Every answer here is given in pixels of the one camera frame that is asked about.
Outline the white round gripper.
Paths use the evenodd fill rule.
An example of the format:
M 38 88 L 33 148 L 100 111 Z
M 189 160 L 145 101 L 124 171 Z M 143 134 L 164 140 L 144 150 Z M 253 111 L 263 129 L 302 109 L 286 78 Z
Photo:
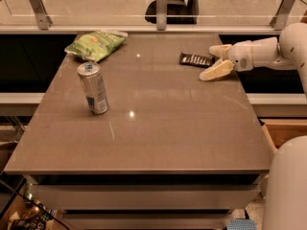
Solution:
M 212 81 L 227 76 L 233 69 L 243 72 L 253 68 L 250 40 L 237 42 L 234 45 L 213 45 L 209 47 L 209 53 L 220 59 L 200 73 L 201 81 Z

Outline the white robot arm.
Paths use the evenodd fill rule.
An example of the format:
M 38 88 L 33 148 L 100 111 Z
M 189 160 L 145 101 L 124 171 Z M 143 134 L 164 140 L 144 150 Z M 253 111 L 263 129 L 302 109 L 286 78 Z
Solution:
M 284 28 L 279 37 L 236 44 L 214 45 L 209 53 L 218 60 L 200 74 L 212 81 L 232 71 L 256 67 L 296 70 L 307 92 L 307 24 Z M 269 126 L 285 135 L 293 134 L 274 151 L 265 199 L 262 230 L 307 230 L 307 135 L 304 120 L 277 120 Z

